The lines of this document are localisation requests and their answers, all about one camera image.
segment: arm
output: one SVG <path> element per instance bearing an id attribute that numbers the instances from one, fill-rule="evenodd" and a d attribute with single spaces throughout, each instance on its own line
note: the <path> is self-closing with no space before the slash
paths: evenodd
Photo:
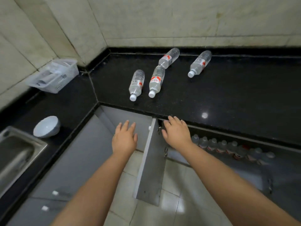
<path id="1" fill-rule="evenodd" d="M 183 120 L 168 119 L 164 121 L 166 131 L 162 130 L 164 139 L 192 166 L 233 225 L 301 225 L 231 168 L 193 144 Z"/>
<path id="2" fill-rule="evenodd" d="M 135 123 L 129 121 L 115 130 L 113 154 L 82 186 L 52 223 L 52 226 L 103 225 L 110 209 L 121 173 L 137 146 Z"/>

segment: tiled floor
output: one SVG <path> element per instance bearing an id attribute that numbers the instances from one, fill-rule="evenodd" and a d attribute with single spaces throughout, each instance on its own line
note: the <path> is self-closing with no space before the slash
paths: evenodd
<path id="1" fill-rule="evenodd" d="M 231 226 L 194 170 L 167 160 L 159 206 L 133 198 L 143 153 L 135 151 L 121 175 L 105 226 Z"/>

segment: white plastic basket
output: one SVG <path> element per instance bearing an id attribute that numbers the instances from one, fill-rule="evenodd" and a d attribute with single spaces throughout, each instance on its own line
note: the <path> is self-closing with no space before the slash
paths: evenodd
<path id="1" fill-rule="evenodd" d="M 25 83 L 42 91 L 58 93 L 75 76 L 79 74 L 77 60 L 56 59 L 42 68 L 38 73 L 29 76 Z"/>

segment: sink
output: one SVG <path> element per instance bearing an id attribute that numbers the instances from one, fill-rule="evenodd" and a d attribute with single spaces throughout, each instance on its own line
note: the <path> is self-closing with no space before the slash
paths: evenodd
<path id="1" fill-rule="evenodd" d="M 0 133 L 0 198 L 46 146 L 44 141 L 11 126 Z"/>

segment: white bowl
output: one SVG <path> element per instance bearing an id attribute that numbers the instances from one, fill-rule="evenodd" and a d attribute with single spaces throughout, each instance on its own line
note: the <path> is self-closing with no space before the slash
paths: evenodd
<path id="1" fill-rule="evenodd" d="M 61 123 L 56 116 L 46 117 L 33 129 L 33 135 L 39 138 L 47 138 L 58 134 Z"/>

